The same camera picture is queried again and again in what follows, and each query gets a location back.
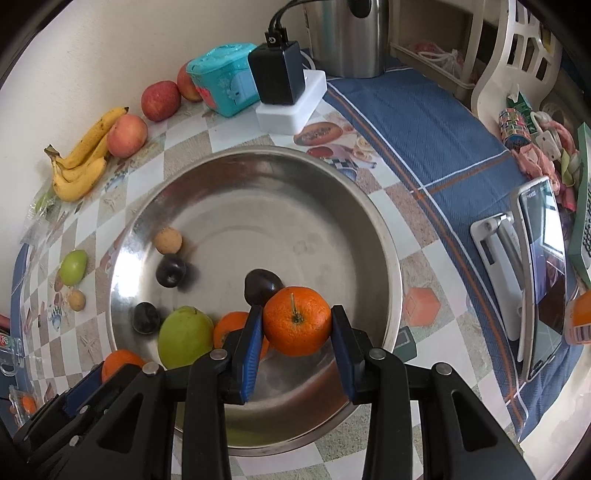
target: banana bunch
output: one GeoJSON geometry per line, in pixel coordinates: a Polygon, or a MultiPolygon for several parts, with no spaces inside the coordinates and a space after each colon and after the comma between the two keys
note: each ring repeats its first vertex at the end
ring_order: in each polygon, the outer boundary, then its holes
{"type": "Polygon", "coordinates": [[[49,145],[45,153],[53,168],[53,189],[65,202],[75,202],[92,190],[106,170],[107,134],[127,107],[117,107],[105,113],[82,137],[66,158],[49,145]]]}

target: metal screw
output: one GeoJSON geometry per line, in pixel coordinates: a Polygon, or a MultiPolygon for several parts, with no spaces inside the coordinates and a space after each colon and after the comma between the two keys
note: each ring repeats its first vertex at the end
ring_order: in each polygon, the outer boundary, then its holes
{"type": "Polygon", "coordinates": [[[383,360],[386,358],[386,352],[384,352],[381,348],[372,348],[369,351],[369,357],[373,358],[374,360],[383,360]]]}
{"type": "Polygon", "coordinates": [[[450,375],[452,373],[452,368],[447,363],[439,362],[437,365],[435,365],[435,371],[439,375],[450,375]]]}
{"type": "Polygon", "coordinates": [[[159,368],[160,365],[158,365],[156,362],[148,362],[142,367],[142,372],[144,372],[149,377],[153,377],[158,373],[159,368]]]}
{"type": "Polygon", "coordinates": [[[209,353],[209,356],[212,360],[225,360],[228,356],[228,352],[223,348],[216,348],[209,353]]]}

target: kettle handle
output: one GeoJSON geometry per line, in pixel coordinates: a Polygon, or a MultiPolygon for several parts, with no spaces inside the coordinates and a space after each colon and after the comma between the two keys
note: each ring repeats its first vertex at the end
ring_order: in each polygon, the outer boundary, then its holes
{"type": "Polygon", "coordinates": [[[365,18],[371,12],[371,0],[347,0],[349,10],[357,18],[365,18]]]}

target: white wall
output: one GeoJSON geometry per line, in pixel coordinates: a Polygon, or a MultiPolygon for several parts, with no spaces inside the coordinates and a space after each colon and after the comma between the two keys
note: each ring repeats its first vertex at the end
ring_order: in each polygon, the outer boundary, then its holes
{"type": "MultiPolygon", "coordinates": [[[[49,143],[68,152],[104,111],[140,113],[144,88],[232,42],[264,41],[287,0],[74,0],[26,49],[0,90],[0,313],[31,199],[50,175],[49,143]]],[[[306,46],[299,7],[284,15],[306,46]]]]}

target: green pear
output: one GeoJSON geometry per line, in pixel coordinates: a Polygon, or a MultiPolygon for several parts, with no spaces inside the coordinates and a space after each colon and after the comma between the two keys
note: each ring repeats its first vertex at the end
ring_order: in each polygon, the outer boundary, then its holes
{"type": "Polygon", "coordinates": [[[158,355],[168,369],[191,365],[213,348],[213,322],[194,307],[172,312],[160,327],[158,355]]]}

